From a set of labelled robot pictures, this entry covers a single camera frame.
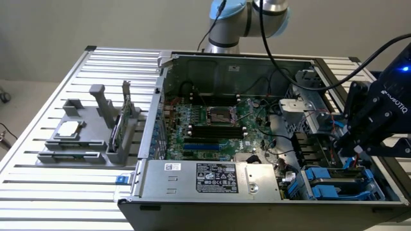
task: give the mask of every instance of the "motherboard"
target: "motherboard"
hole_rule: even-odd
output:
[[[218,103],[207,98],[171,100],[164,111],[167,159],[236,161],[274,147],[273,137],[259,131],[271,134],[269,101],[235,98],[227,105],[227,101]]]

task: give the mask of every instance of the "black cable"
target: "black cable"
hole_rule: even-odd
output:
[[[290,164],[286,164],[286,168],[290,167],[291,168],[291,171],[295,172],[298,174],[298,169],[290,165]]]
[[[287,69],[287,68],[285,68],[285,67],[282,67],[281,69],[283,69],[283,70],[286,70],[287,72],[289,72],[289,74],[291,75],[291,71]],[[277,71],[278,71],[278,69],[274,69],[273,70],[273,72],[271,72],[271,75],[270,75],[270,78],[269,78],[269,88],[267,88],[267,93],[269,94],[271,94],[271,79],[273,79],[273,76],[274,76],[274,74],[277,73]]]
[[[353,73],[350,75],[347,75],[346,78],[343,78],[338,83],[330,85],[329,87],[322,87],[322,88],[310,88],[306,87],[303,85],[301,85],[290,76],[286,75],[286,73],[283,72],[283,70],[281,69],[277,61],[274,60],[274,57],[271,55],[271,51],[270,51],[270,47],[269,47],[269,43],[267,43],[267,38],[266,38],[266,31],[265,31],[265,23],[263,23],[263,0],[259,0],[259,25],[261,25],[261,32],[262,32],[262,38],[263,38],[263,43],[265,43],[265,48],[266,48],[266,52],[269,55],[269,58],[274,64],[274,66],[277,67],[277,69],[279,69],[279,72],[282,74],[282,76],[298,87],[301,87],[302,89],[306,90],[330,90],[335,87],[338,87],[341,84],[343,84],[345,82],[347,82],[361,71],[362,69],[366,68],[366,66],[373,62],[373,60],[383,53],[383,51],[397,42],[399,42],[401,40],[405,40],[407,38],[411,38],[411,34],[405,34],[402,36],[398,36],[397,38],[394,38],[393,40],[390,40],[375,52],[374,54],[369,57],[369,59],[362,63],[362,65],[359,65],[359,67],[353,71]]]
[[[294,152],[294,150],[286,151],[286,152],[283,152],[283,153],[274,153],[274,152],[271,152],[271,151],[267,149],[267,152],[269,152],[271,155],[282,155],[282,154]]]
[[[7,103],[12,100],[12,95],[6,92],[2,86],[0,86],[0,100],[3,103]]]
[[[262,79],[266,79],[267,82],[269,82],[269,79],[267,79],[266,77],[262,76],[261,78],[257,79],[257,81],[254,82],[254,84],[251,84],[251,86],[250,86],[245,91],[242,91],[239,94],[243,95],[247,91],[250,91],[250,89],[254,88],[254,87],[257,86],[258,82],[259,82]]]
[[[199,49],[200,49],[202,43],[203,43],[203,41],[204,41],[207,35],[211,33],[212,28],[215,27],[215,25],[216,25],[216,23],[218,23],[218,19],[219,19],[220,15],[222,15],[222,12],[223,12],[224,8],[226,8],[226,3],[227,3],[227,0],[223,0],[223,2],[222,2],[220,5],[219,5],[219,12],[218,12],[216,19],[214,20],[212,25],[211,25],[211,27],[210,27],[210,30],[207,31],[207,33],[206,33],[206,35],[204,35],[204,37],[203,37],[203,39],[202,39],[202,41],[200,41],[200,43],[199,43],[198,51],[199,51]]]
[[[265,110],[265,107],[259,110],[259,112],[258,112],[258,114],[257,114],[257,119],[258,119],[258,116],[261,115],[261,113],[262,113],[263,110]],[[265,132],[265,131],[259,128],[258,120],[257,120],[257,128],[258,128],[259,132],[263,133],[265,135],[273,136],[273,137],[283,137],[283,138],[286,138],[287,140],[291,141],[291,138],[289,138],[287,136],[283,136],[283,135],[274,135],[274,134],[270,134],[270,133]]]
[[[183,94],[182,94],[183,86],[184,86],[186,84],[188,84],[188,83],[191,84],[191,86],[194,86],[194,83],[192,83],[191,80],[184,80],[184,81],[180,83],[179,93],[178,93],[178,96],[179,96],[179,97],[183,96]]]
[[[282,116],[283,113],[282,113],[282,110],[281,110],[279,107],[281,107],[281,106],[279,106],[279,104],[277,103],[277,104],[271,105],[270,109],[273,110],[273,112],[274,112],[275,115]]]
[[[3,125],[3,127],[6,128],[7,132],[15,137],[15,139],[18,140],[18,136],[15,136],[15,134],[10,131],[10,129],[7,128],[7,126],[4,125],[4,123],[0,123],[0,125]]]

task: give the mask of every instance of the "red wire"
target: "red wire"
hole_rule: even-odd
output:
[[[303,120],[307,119],[307,117],[309,117],[310,115],[313,115],[313,113],[315,113],[315,112],[317,112],[317,111],[310,112],[310,114],[309,114],[307,116],[305,116],[305,118],[302,119],[301,123],[302,123]]]
[[[354,167],[358,166],[358,159],[359,159],[359,154],[355,156]]]

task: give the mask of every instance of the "white label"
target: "white label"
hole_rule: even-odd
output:
[[[182,163],[168,163],[164,165],[164,171],[180,171]]]
[[[228,66],[228,71],[240,71],[240,66]]]

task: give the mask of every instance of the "blue tab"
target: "blue tab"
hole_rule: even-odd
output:
[[[315,178],[331,178],[327,168],[313,167],[310,169],[313,170]]]
[[[334,124],[339,126],[341,128],[345,127],[345,124],[341,121],[334,121]]]
[[[214,0],[211,3],[211,9],[210,9],[210,18],[216,19],[218,12],[219,12],[219,6],[222,4],[223,0]],[[220,19],[228,18],[230,16],[234,16],[238,14],[246,7],[246,0],[228,0],[224,10],[222,12],[222,15],[219,17]]]
[[[349,158],[349,159],[346,160],[346,164],[345,164],[345,166],[343,166],[343,169],[350,168],[350,165],[351,165],[353,161],[354,161],[354,158],[353,158],[353,157]]]
[[[128,177],[127,176],[118,176],[116,185],[128,185]]]
[[[313,187],[314,197],[322,200],[338,200],[339,194],[337,193],[333,185],[318,185]]]
[[[369,180],[374,179],[374,175],[373,175],[373,172],[371,172],[370,169],[366,169],[366,170],[365,170],[365,175],[366,175],[366,177],[367,177]]]
[[[367,201],[370,199],[370,191],[363,191],[358,195],[349,196],[349,195],[341,195],[339,200],[341,201]]]
[[[290,194],[290,195],[293,194],[293,191],[295,190],[297,186],[298,186],[298,182],[297,182],[297,180],[294,180],[293,185],[289,186],[289,194]]]
[[[313,179],[314,179],[314,174],[313,174],[311,168],[309,168],[309,169],[306,170],[306,175],[307,175],[307,179],[309,179],[309,180],[313,180]]]

